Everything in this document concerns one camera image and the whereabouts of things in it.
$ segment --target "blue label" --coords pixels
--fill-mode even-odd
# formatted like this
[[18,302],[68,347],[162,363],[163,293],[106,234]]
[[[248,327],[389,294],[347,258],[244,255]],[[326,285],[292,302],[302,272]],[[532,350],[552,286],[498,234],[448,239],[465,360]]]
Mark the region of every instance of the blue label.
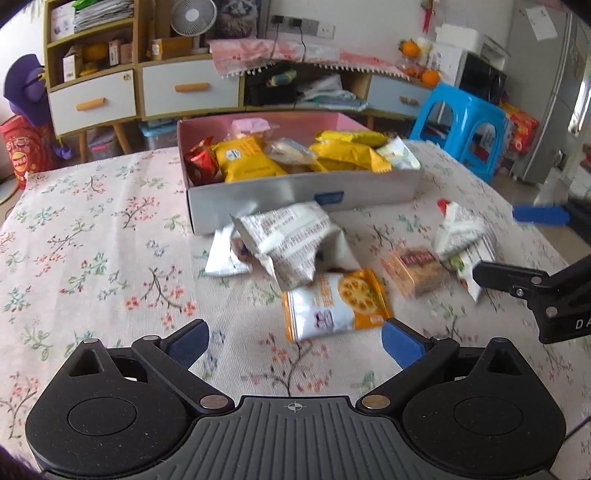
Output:
[[341,203],[343,201],[344,196],[344,192],[319,193],[314,195],[314,201],[316,201],[316,203],[318,203],[320,206],[336,205],[337,203]]

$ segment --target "blue plastic stool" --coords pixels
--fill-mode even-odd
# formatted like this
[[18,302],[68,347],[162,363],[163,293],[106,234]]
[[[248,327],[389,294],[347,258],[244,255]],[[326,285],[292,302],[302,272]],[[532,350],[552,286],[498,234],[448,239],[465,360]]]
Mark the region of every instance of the blue plastic stool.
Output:
[[[439,102],[449,106],[453,114],[452,126],[445,140],[434,135],[423,134],[431,110]],[[499,107],[440,82],[423,105],[410,135],[410,140],[432,140],[474,175],[490,183],[503,149],[505,122],[505,112]],[[495,144],[486,163],[470,151],[472,138],[476,130],[483,124],[491,124],[495,128]]]

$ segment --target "cardboard box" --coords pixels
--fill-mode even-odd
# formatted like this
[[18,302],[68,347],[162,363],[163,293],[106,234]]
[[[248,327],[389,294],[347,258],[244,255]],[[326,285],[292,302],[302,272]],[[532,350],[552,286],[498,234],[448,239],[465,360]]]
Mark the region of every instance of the cardboard box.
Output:
[[121,40],[109,42],[109,65],[116,67],[121,63]]
[[134,45],[126,43],[121,45],[121,65],[127,65],[134,62]]
[[[206,137],[213,136],[216,142],[224,140],[232,121],[252,117],[264,118],[270,124],[278,125],[279,128],[274,131],[275,138],[291,138],[306,147],[314,143],[314,136],[321,130],[365,129],[349,117],[334,112],[260,112],[194,118],[178,123],[181,158]],[[414,158],[410,150],[408,155]],[[184,162],[181,163],[191,224],[196,235],[214,233],[229,225],[230,215],[268,212],[300,202],[315,200],[328,211],[410,202],[423,175],[422,168],[395,169],[384,174],[333,171],[189,188]]]
[[64,82],[69,82],[80,77],[83,63],[82,47],[77,45],[71,46],[63,60]]
[[152,42],[152,60],[168,60],[191,55],[193,37],[158,38]]

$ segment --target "orange drawer handle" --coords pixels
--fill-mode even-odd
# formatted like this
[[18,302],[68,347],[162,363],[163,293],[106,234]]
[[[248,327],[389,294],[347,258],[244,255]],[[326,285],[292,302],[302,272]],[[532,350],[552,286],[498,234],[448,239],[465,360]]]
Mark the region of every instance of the orange drawer handle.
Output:
[[398,97],[398,100],[407,105],[418,106],[418,100],[415,100],[414,98]]
[[174,91],[177,93],[202,92],[209,88],[208,82],[203,83],[185,83],[184,85],[175,85]]
[[106,98],[97,98],[96,100],[91,100],[90,102],[79,103],[76,105],[76,110],[79,112],[85,112],[86,110],[92,110],[94,108],[98,108],[103,106],[107,101]]

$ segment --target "power outlet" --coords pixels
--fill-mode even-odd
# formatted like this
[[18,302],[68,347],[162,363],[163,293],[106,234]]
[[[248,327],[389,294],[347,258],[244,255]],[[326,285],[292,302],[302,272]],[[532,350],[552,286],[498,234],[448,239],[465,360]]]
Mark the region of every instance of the power outlet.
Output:
[[[283,22],[279,23],[279,32],[281,33],[293,33],[296,35],[300,35],[300,27],[294,26],[294,20],[296,20],[296,24],[301,21],[301,33],[304,35],[311,35],[315,37],[318,33],[318,26],[320,22],[318,20],[310,20],[309,18],[297,18],[297,17],[283,17]],[[273,38],[274,33],[277,30],[277,23],[269,25],[269,37]]]
[[318,24],[318,32],[316,33],[316,36],[332,40],[335,37],[335,26],[327,22],[320,22]]

